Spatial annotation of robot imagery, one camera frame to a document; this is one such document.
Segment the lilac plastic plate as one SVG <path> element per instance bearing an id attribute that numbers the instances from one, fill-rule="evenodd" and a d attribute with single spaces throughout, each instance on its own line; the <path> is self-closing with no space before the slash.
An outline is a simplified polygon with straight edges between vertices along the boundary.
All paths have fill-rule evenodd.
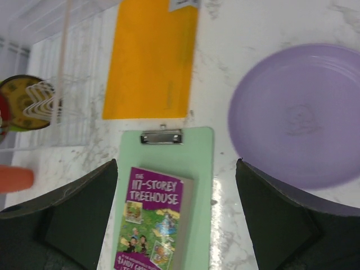
<path id="1" fill-rule="evenodd" d="M 258 62 L 231 98 L 228 130 L 237 154 L 266 184 L 317 212 L 359 208 L 315 190 L 359 177 L 359 51 L 302 44 Z"/>

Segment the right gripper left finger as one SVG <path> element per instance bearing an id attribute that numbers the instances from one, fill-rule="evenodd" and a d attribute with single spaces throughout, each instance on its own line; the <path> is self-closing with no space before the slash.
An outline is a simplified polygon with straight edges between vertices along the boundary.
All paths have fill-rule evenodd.
<path id="1" fill-rule="evenodd" d="M 96 269 L 118 180 L 112 159 L 1 211 L 1 269 Z"/>

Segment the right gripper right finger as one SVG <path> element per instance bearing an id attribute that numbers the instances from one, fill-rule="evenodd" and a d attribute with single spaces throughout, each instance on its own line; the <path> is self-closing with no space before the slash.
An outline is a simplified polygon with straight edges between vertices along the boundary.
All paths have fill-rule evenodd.
<path id="1" fill-rule="evenodd" d="M 259 269 L 359 269 L 359 209 L 238 159 L 236 184 Z"/>

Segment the red floral plate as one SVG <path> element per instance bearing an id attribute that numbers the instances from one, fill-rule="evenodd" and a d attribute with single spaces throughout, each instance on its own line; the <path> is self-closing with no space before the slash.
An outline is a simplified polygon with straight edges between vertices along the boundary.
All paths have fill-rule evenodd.
<path id="1" fill-rule="evenodd" d="M 5 139 L 11 122 L 11 112 L 7 100 L 1 95 L 1 142 Z"/>

